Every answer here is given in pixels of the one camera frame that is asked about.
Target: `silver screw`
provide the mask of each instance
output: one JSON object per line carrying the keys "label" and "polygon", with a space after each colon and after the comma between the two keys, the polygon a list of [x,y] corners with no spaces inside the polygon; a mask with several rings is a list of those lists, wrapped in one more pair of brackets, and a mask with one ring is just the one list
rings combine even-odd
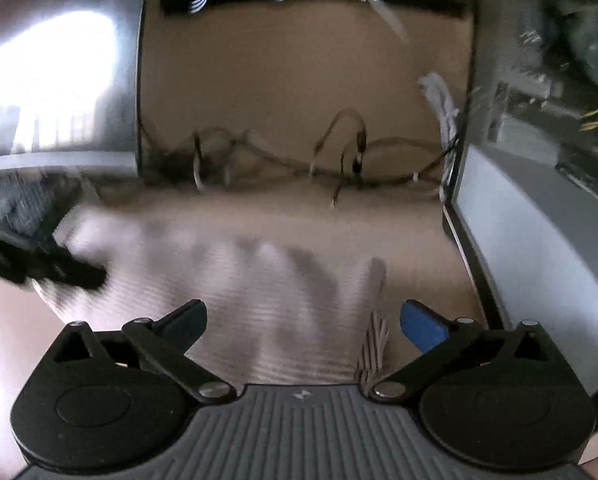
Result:
{"label": "silver screw", "polygon": [[206,399],[221,399],[230,393],[230,385],[215,381],[199,386],[199,394]]}
{"label": "silver screw", "polygon": [[381,399],[396,399],[406,392],[406,387],[401,383],[383,381],[375,386],[375,395]]}

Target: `gray textured fabric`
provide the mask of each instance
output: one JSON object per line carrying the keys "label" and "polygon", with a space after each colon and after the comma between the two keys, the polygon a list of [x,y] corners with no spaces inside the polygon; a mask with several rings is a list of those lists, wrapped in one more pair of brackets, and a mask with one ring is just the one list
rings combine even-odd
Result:
{"label": "gray textured fabric", "polygon": [[198,298],[208,328],[186,355],[238,388],[366,381],[383,364],[388,330],[374,310],[381,260],[345,262],[97,208],[71,222],[71,252],[105,263],[109,274],[96,292],[36,285],[65,322],[118,330]]}
{"label": "gray textured fabric", "polygon": [[[18,480],[68,476],[32,467]],[[434,446],[410,413],[355,386],[249,386],[203,408],[166,452],[92,480],[588,480],[574,465],[531,474],[476,468]]]}

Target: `white cloth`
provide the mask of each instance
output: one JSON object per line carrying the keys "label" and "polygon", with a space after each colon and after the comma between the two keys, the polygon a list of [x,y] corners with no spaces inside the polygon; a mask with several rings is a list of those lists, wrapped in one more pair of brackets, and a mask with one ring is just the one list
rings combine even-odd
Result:
{"label": "white cloth", "polygon": [[37,283],[65,322],[118,330],[198,298],[208,327],[186,355],[237,387],[352,382],[380,370],[388,337],[374,310],[381,260],[344,262],[98,208],[77,217],[67,246],[105,264],[108,280],[95,292]]}

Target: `fabric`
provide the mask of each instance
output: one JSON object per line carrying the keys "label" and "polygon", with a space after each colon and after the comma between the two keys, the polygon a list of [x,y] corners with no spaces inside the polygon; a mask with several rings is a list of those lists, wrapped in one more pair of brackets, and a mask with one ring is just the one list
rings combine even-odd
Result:
{"label": "fabric", "polygon": [[340,261],[102,208],[81,210],[71,222],[68,248],[105,264],[108,281],[95,292],[37,283],[65,322],[118,330],[199,298],[208,327],[186,355],[237,387],[365,381],[381,369],[388,337],[375,313],[381,260]]}

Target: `gray ribbed panel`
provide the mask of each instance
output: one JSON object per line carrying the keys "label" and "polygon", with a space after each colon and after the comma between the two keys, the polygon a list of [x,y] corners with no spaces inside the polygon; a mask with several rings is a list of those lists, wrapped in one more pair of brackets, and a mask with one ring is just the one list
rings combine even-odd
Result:
{"label": "gray ribbed panel", "polygon": [[[36,467],[20,476],[20,480],[69,478]],[[182,438],[162,455],[124,472],[87,478],[589,479],[573,465],[521,476],[472,468],[428,442],[406,410],[371,403],[356,386],[347,385],[249,386],[233,404],[200,410]]]}

